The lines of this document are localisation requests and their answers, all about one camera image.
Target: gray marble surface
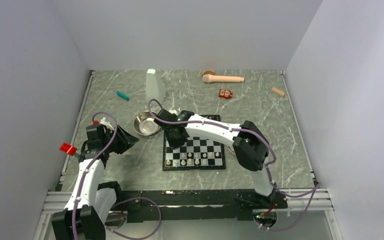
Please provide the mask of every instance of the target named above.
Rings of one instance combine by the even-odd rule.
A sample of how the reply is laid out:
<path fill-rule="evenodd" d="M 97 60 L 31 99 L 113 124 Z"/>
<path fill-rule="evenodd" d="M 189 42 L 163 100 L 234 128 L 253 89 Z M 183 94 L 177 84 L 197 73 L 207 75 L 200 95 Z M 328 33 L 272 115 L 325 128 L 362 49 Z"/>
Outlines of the gray marble surface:
<path fill-rule="evenodd" d="M 218 75 L 245 77 L 243 83 L 204 83 L 198 70 L 158 71 L 167 94 L 167 110 L 190 110 L 200 115 L 220 114 L 226 123 L 254 122 L 277 155 L 270 166 L 280 188 L 310 188 L 310 169 L 295 123 L 288 96 L 271 92 L 285 91 L 278 71 L 217 70 Z M 123 155 L 112 153 L 101 182 L 118 181 L 123 190 L 211 190 L 251 189 L 250 173 L 237 162 L 227 148 L 225 170 L 162 171 L 163 132 L 145 137 L 133 127 L 135 117 L 146 110 L 146 71 L 96 71 L 86 99 L 74 144 L 86 139 L 86 126 L 98 111 L 112 113 L 118 124 L 140 141 Z M 219 98 L 219 89 L 233 91 L 232 99 Z M 130 100 L 116 95 L 120 91 Z M 78 174 L 78 162 L 68 162 L 63 191 L 71 191 Z"/>

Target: white enclosure wall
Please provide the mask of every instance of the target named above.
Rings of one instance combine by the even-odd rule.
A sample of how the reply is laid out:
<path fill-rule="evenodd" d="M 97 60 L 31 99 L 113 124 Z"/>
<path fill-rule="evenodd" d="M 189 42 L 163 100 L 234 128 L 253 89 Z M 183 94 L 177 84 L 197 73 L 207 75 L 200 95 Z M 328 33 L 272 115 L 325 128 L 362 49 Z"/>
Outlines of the white enclosure wall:
<path fill-rule="evenodd" d="M 0 240 L 33 238 L 89 71 L 48 0 L 0 0 Z"/>
<path fill-rule="evenodd" d="M 54 0 L 94 70 L 285 70 L 322 0 Z"/>
<path fill-rule="evenodd" d="M 324 0 L 286 84 L 344 238 L 384 239 L 384 1 Z"/>

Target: red toy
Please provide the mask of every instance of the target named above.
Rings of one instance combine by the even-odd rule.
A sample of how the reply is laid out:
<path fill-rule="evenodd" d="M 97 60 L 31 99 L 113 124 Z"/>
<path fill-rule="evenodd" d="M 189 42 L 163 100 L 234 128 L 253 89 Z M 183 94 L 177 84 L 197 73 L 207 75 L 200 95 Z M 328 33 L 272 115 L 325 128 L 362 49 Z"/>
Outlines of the red toy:
<path fill-rule="evenodd" d="M 223 89 L 220 88 L 220 91 L 218 92 L 218 97 L 219 98 L 225 98 L 225 99 L 231 99 L 233 95 L 233 92 L 229 89 Z"/>

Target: metal bowl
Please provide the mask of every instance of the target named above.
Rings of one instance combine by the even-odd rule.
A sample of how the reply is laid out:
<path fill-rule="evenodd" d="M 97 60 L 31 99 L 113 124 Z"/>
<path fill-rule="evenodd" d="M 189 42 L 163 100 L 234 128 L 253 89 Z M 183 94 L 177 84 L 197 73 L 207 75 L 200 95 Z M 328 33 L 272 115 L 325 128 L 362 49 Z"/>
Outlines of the metal bowl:
<path fill-rule="evenodd" d="M 137 115 L 133 122 L 134 130 L 142 136 L 150 136 L 160 130 L 160 126 L 154 122 L 154 117 L 149 111 L 143 111 Z"/>

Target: teal marker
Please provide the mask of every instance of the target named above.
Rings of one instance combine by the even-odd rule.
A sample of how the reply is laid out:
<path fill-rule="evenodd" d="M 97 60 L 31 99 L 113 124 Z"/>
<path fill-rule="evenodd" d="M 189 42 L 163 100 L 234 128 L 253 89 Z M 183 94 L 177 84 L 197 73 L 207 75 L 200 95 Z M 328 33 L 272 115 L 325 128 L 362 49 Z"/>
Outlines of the teal marker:
<path fill-rule="evenodd" d="M 123 93 L 121 93 L 121 92 L 119 92 L 119 91 L 117 91 L 117 95 L 118 95 L 120 98 L 122 98 L 122 99 L 124 99 L 124 100 L 126 100 L 126 101 L 129 100 L 129 97 L 128 97 L 128 96 L 124 95 Z"/>

